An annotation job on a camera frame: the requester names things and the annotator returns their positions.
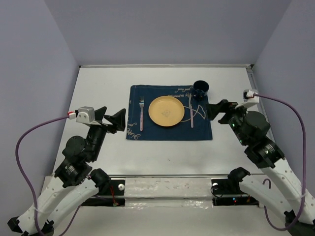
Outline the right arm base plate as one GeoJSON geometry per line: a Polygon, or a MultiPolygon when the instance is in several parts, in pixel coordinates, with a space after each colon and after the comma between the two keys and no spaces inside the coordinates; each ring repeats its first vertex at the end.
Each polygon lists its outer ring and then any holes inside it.
{"type": "Polygon", "coordinates": [[[214,207],[259,206],[258,200],[242,192],[239,185],[227,178],[212,179],[210,191],[214,207]]]}

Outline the pink handled fork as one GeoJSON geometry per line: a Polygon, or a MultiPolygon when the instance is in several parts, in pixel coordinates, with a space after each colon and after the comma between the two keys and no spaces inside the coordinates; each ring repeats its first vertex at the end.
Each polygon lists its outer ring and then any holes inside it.
{"type": "Polygon", "coordinates": [[[140,131],[143,131],[143,109],[144,109],[144,97],[141,96],[139,99],[140,107],[140,131]]]}

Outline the blue fish placemat cloth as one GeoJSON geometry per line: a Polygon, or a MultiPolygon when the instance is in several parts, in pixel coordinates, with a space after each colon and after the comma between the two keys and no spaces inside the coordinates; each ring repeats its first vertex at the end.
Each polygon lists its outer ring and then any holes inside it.
{"type": "Polygon", "coordinates": [[[191,99],[194,128],[190,127],[189,94],[192,85],[153,86],[132,85],[129,95],[126,139],[133,141],[205,141],[212,140],[212,129],[207,118],[205,105],[208,98],[202,101],[191,99]],[[143,131],[140,131],[139,99],[144,97],[143,131]],[[171,127],[155,124],[149,117],[150,103],[160,96],[172,96],[181,101],[185,108],[182,121],[171,127]]]}

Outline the yellow plate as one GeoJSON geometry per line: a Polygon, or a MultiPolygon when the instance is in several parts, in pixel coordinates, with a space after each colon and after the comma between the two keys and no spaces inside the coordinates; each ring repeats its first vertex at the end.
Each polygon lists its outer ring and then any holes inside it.
{"type": "Polygon", "coordinates": [[[177,98],[160,96],[150,103],[148,113],[155,124],[162,127],[171,127],[182,121],[185,108],[177,98]]]}

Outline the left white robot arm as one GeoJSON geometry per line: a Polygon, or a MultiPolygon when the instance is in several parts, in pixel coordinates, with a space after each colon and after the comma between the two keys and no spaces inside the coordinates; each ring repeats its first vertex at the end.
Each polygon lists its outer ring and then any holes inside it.
{"type": "Polygon", "coordinates": [[[114,115],[106,115],[106,107],[95,110],[81,107],[67,115],[45,122],[50,124],[59,120],[73,119],[88,126],[86,137],[72,136],[62,151],[64,160],[52,174],[52,178],[39,196],[35,194],[29,178],[22,168],[19,147],[26,131],[18,140],[15,158],[18,168],[27,182],[33,197],[33,204],[20,216],[8,221],[11,231],[23,236],[51,236],[57,226],[72,211],[77,212],[82,203],[91,197],[109,197],[113,207],[119,206],[115,193],[123,194],[124,183],[111,183],[111,178],[102,169],[93,169],[89,164],[97,161],[106,134],[115,134],[126,128],[126,110],[121,109],[114,115]]]}

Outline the pink handled knife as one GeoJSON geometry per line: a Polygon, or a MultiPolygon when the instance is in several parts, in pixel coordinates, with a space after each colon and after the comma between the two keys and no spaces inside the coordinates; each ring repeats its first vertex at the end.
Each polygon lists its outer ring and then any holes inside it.
{"type": "Polygon", "coordinates": [[[192,95],[191,95],[191,93],[190,93],[190,94],[189,94],[190,127],[191,127],[191,128],[194,128],[194,123],[193,123],[193,110],[192,110],[191,98],[192,98],[192,95]]]}

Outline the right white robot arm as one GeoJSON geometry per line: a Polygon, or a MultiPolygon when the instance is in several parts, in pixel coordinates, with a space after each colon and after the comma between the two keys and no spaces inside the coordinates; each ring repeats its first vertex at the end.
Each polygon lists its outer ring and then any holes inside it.
{"type": "Polygon", "coordinates": [[[230,192],[244,192],[262,203],[284,221],[283,231],[292,236],[313,236],[315,234],[315,198],[307,191],[305,182],[300,181],[290,168],[284,153],[275,142],[267,137],[270,124],[257,111],[248,111],[254,100],[243,104],[226,99],[217,104],[207,104],[209,120],[223,113],[218,121],[228,124],[241,145],[245,155],[275,184],[279,194],[259,183],[242,167],[232,170],[227,176],[226,186],[230,192]]]}

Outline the dark blue cup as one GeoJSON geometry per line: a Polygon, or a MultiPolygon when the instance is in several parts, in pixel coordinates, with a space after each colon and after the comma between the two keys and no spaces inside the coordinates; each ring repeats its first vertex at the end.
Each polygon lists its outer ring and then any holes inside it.
{"type": "Polygon", "coordinates": [[[193,83],[191,94],[196,101],[202,101],[207,98],[208,90],[209,84],[206,81],[198,80],[193,83]]]}

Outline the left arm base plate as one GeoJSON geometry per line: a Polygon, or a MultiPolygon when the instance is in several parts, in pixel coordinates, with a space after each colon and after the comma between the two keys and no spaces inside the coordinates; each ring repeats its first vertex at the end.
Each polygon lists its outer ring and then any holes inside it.
{"type": "Polygon", "coordinates": [[[125,178],[111,178],[110,186],[82,203],[83,207],[123,207],[125,205],[125,178]]]}

